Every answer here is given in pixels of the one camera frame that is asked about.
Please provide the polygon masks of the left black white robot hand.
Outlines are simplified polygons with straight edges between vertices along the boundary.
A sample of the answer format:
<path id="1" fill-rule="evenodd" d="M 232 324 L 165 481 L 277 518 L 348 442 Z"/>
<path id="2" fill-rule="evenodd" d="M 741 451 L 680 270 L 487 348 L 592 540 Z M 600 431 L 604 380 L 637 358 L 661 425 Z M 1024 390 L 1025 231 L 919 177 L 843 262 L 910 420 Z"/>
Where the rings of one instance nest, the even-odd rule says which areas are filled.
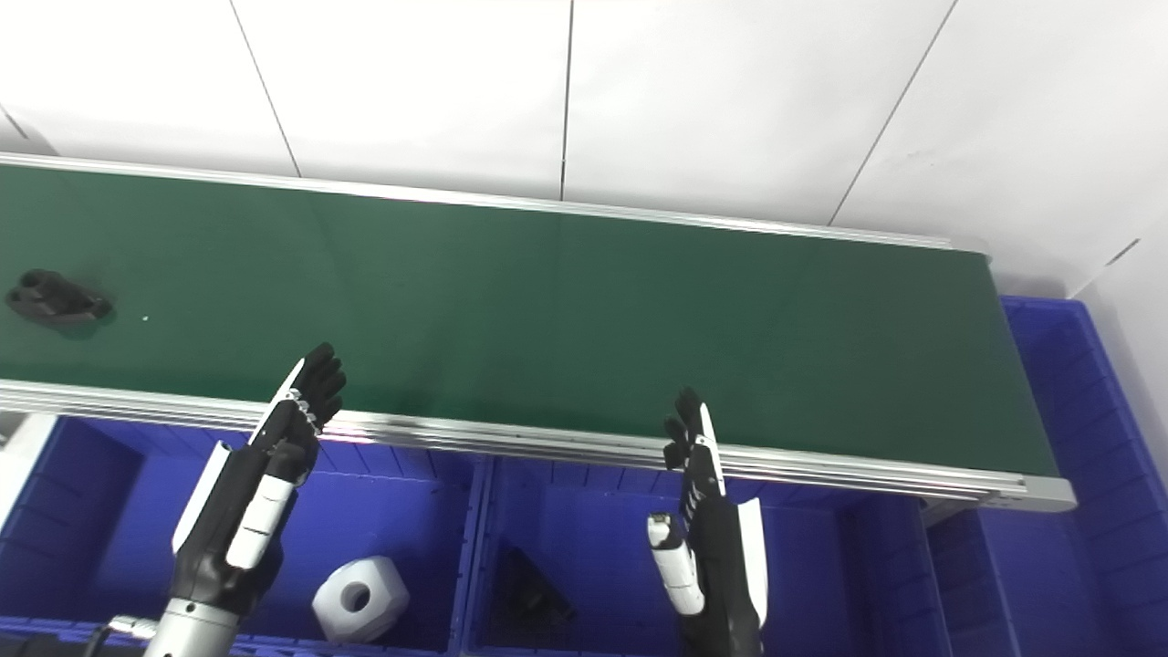
<path id="1" fill-rule="evenodd" d="M 329 343 L 288 372 L 246 444 L 218 443 L 172 535 L 171 599 L 245 617 L 274 585 L 297 490 L 347 379 Z"/>

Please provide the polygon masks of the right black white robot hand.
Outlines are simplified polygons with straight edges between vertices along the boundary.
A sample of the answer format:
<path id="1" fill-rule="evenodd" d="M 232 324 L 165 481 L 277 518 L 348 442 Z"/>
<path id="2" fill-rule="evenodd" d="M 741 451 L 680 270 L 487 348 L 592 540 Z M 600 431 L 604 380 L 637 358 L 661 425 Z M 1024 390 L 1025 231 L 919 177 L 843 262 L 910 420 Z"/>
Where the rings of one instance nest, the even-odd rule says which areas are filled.
<path id="1" fill-rule="evenodd" d="M 684 656 L 760 656 L 770 578 L 762 504 L 726 495 L 719 444 L 704 400 L 680 390 L 663 420 L 667 469 L 683 473 L 677 511 L 646 521 L 648 548 L 679 616 Z"/>

